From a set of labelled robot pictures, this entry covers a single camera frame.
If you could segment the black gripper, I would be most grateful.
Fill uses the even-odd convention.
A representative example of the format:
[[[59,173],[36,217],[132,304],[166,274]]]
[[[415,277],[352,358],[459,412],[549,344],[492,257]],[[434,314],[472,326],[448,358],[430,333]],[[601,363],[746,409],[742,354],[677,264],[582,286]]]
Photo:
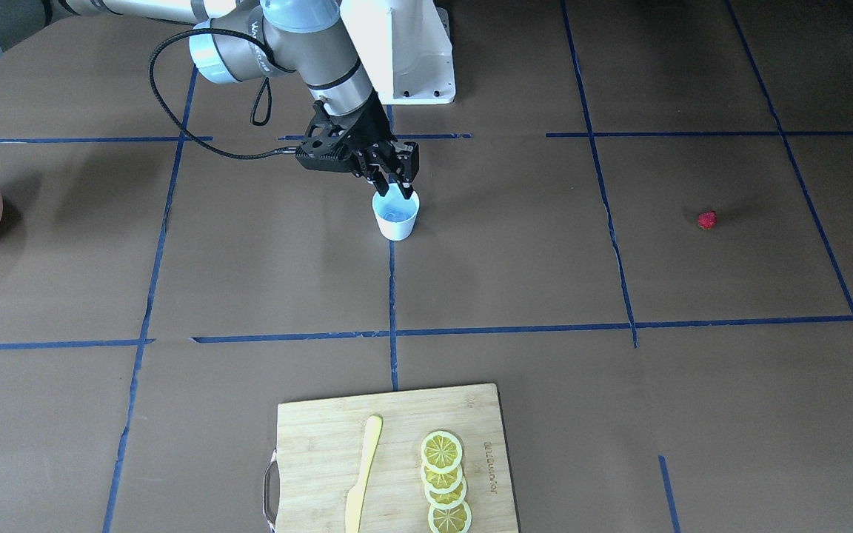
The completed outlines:
[[[352,113],[358,118],[349,145],[358,159],[358,178],[370,182],[380,197],[387,195],[389,182],[394,182],[403,199],[412,199],[412,182],[420,169],[417,143],[396,138],[376,93],[370,93],[364,104]]]

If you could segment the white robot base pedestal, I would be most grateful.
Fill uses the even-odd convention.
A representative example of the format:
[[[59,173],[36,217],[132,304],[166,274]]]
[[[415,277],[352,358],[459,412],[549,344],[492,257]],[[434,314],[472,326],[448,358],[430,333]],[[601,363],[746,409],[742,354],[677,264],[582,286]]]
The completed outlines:
[[[455,101],[445,9],[433,1],[342,1],[341,17],[383,105]]]

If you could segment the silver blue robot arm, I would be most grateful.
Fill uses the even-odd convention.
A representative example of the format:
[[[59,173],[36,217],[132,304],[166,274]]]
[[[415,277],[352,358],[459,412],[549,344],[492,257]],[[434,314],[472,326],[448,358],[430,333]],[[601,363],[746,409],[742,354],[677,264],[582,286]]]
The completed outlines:
[[[395,184],[410,199],[419,149],[393,135],[335,1],[0,1],[0,57],[54,21],[121,15],[183,24],[163,41],[187,40],[196,69],[214,84],[270,80],[295,73],[314,97],[301,144],[264,153],[293,155],[309,171],[351,173],[388,195]]]

